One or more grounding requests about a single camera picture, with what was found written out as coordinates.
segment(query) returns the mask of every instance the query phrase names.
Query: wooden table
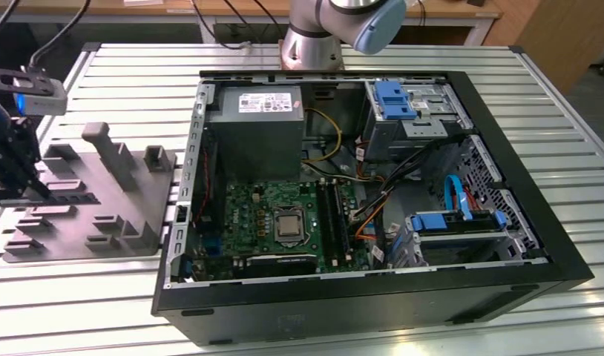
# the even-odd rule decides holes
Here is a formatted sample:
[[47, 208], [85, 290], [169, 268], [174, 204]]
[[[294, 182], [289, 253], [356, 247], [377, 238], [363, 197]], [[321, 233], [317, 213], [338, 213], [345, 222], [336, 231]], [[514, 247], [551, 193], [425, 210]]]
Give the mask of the wooden table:
[[[0, 12], [8, 3], [10, 0], [0, 0]], [[10, 20], [30, 23], [67, 23], [82, 3], [83, 0], [23, 0]], [[232, 3], [248, 22], [270, 23], [270, 18], [253, 0], [232, 0]], [[289, 1], [262, 0], [262, 3], [278, 22], [289, 23]], [[471, 27], [465, 45], [483, 44], [493, 21], [503, 15], [503, 11], [492, 0], [488, 0], [484, 7], [467, 4], [465, 0], [425, 0], [424, 3], [427, 26]], [[197, 4], [205, 14], [208, 26], [241, 22], [222, 0], [197, 0]], [[419, 6], [413, 6], [408, 10], [404, 25], [417, 25], [420, 16], [421, 10]], [[166, 0], [163, 5], [137, 7], [126, 7], [122, 0], [94, 0], [82, 20], [86, 23], [191, 23], [195, 21], [190, 0]], [[204, 30], [204, 24], [200, 25], [205, 43], [214, 43], [214, 38]]]

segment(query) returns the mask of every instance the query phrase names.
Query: expansion slot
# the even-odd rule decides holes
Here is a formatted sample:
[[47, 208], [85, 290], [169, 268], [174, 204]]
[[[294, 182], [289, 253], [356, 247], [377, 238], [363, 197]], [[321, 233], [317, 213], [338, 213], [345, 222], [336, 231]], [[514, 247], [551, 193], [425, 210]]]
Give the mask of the expansion slot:
[[337, 236], [338, 236], [338, 244], [341, 243], [341, 249], [344, 254], [341, 256], [351, 253], [351, 244], [349, 244], [349, 227], [346, 224], [346, 214], [344, 214], [344, 207], [348, 204], [346, 200], [342, 199], [342, 195], [340, 194], [340, 189], [337, 184], [330, 184], [328, 186], [330, 200], [334, 205], [334, 224], [337, 227]]
[[318, 218], [322, 230], [324, 256], [328, 264], [338, 265], [351, 252], [349, 231], [340, 197], [338, 186], [333, 182], [316, 183]]
[[336, 233], [333, 219], [330, 218], [330, 207], [333, 205], [330, 203], [328, 187], [320, 182], [316, 183], [316, 198], [318, 206], [320, 230], [322, 231], [324, 258], [326, 259], [326, 263], [330, 264], [330, 261], [334, 260], [337, 262], [338, 258], [334, 249]]

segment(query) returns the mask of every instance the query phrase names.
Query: workbench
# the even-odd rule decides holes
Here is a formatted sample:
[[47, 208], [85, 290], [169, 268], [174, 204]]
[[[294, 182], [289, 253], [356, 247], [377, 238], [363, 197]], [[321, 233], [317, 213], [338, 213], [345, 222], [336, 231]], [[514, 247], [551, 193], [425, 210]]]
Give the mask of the workbench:
[[[183, 162], [201, 70], [278, 69], [276, 45], [105, 44], [78, 58], [66, 116], [46, 117], [40, 146], [77, 150], [87, 122], [111, 124], [130, 150], [163, 145]], [[476, 85], [596, 278], [489, 323], [200, 348], [150, 315], [159, 254], [8, 265], [3, 247], [23, 212], [0, 209], [0, 355], [531, 355], [604, 352], [604, 144], [523, 53], [508, 47], [344, 48], [348, 70], [463, 70]], [[175, 169], [175, 182], [182, 174]], [[173, 187], [166, 221], [174, 216]]]
[[[195, 0], [205, 22], [210, 28], [214, 24], [242, 23], [222, 0]], [[272, 19], [253, 0], [233, 0], [232, 3], [250, 24], [272, 24]], [[262, 0], [268, 10], [278, 23], [289, 23], [289, 0]], [[0, 13], [4, 11], [8, 0], [0, 0]], [[24, 0], [19, 5], [11, 22], [66, 24], [78, 11], [82, 0]], [[425, 0], [427, 26], [435, 27], [469, 27], [465, 45], [481, 45], [493, 21], [503, 15], [503, 11], [488, 0], [483, 7], [472, 6], [467, 1]], [[407, 12], [404, 26], [417, 26], [421, 10], [419, 5]], [[94, 0], [82, 23], [197, 23], [190, 0], [166, 0], [163, 5], [126, 7], [123, 0]], [[216, 43], [209, 31], [200, 22], [204, 43]]]

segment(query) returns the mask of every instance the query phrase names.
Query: blue led light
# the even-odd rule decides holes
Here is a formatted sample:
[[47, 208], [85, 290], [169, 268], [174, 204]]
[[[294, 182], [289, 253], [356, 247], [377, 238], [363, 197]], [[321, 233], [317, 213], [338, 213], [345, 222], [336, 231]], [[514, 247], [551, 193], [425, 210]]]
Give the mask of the blue led light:
[[16, 106], [18, 112], [26, 115], [26, 96], [23, 94], [16, 95]]

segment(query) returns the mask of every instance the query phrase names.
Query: aluminum table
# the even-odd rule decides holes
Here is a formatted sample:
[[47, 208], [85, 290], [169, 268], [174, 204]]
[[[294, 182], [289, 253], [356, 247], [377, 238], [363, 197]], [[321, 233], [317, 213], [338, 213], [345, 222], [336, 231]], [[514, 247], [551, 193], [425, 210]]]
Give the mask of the aluminum table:
[[[0, 209], [0, 355], [563, 355], [604, 354], [604, 144], [527, 56], [507, 47], [344, 49], [346, 69], [463, 70], [492, 110], [596, 278], [489, 323], [201, 348], [150, 315], [159, 255], [10, 265], [3, 247], [23, 213]], [[40, 125], [42, 147], [111, 124], [131, 151], [151, 143], [183, 161], [200, 70], [278, 69], [276, 45], [105, 44], [81, 54], [66, 116]], [[175, 170], [175, 181], [181, 176]], [[174, 216], [169, 199], [166, 221]]]

